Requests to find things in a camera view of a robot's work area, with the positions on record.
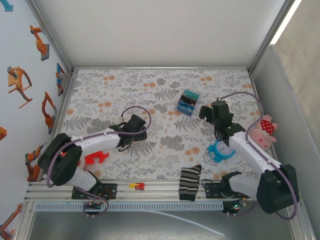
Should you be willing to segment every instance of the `striped sock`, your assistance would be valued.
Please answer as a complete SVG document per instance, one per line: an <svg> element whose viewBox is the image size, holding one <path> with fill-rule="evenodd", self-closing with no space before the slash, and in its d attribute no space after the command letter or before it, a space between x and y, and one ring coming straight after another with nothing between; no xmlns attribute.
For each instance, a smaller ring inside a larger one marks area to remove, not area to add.
<svg viewBox="0 0 320 240"><path fill-rule="evenodd" d="M201 165L192 168L183 167L181 169L181 177L179 184L180 200L196 200L199 189Z"/></svg>

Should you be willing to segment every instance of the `blue clock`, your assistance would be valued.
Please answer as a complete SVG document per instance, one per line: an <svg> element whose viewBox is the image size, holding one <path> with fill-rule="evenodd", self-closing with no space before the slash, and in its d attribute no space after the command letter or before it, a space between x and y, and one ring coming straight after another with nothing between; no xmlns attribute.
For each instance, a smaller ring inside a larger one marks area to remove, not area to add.
<svg viewBox="0 0 320 240"><path fill-rule="evenodd" d="M223 141L216 141L214 145L208 147L209 157L216 163L231 158L235 152L235 150L227 146Z"/></svg>

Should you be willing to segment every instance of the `pink plush toy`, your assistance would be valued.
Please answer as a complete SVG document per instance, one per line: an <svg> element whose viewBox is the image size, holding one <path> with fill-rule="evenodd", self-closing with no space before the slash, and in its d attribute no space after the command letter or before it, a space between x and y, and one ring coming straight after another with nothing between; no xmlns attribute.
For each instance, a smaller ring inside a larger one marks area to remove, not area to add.
<svg viewBox="0 0 320 240"><path fill-rule="evenodd" d="M278 123L271 123L271 116L265 115L263 119L255 125L255 128L251 130L250 138L264 151L268 150L271 143L277 141L271 134L278 129Z"/></svg>

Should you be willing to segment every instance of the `clock face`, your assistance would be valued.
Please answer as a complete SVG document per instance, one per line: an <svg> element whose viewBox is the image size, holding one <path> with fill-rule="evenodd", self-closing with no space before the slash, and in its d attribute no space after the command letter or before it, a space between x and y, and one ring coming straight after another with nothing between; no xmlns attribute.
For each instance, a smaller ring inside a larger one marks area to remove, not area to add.
<svg viewBox="0 0 320 240"><path fill-rule="evenodd" d="M223 141L219 141L216 144L216 149L220 154L225 156L228 156L234 152L234 150L231 147L227 146Z"/></svg>

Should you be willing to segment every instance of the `floral table surface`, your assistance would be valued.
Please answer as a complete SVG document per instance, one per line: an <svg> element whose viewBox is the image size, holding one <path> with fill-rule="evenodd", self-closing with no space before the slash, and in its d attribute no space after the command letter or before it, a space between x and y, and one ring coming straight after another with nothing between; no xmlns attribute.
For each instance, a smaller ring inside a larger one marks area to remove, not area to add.
<svg viewBox="0 0 320 240"><path fill-rule="evenodd" d="M217 97L238 91L253 93L247 71L83 69L75 81L61 132L85 136L103 131L121 123L121 112L133 105L145 107L152 116L145 141L134 142L124 152L104 150L110 154L103 163L85 166L98 178L177 180L182 167L198 164L202 165L201 179L221 179L234 171L255 176L237 153L220 163L211 160L207 148L216 140L214 128L198 117L201 105ZM175 111L185 89L200 94L192 116ZM230 101L233 121L244 128L259 117L251 96L237 94ZM129 110L124 119L131 114L148 121L147 113L140 109Z"/></svg>

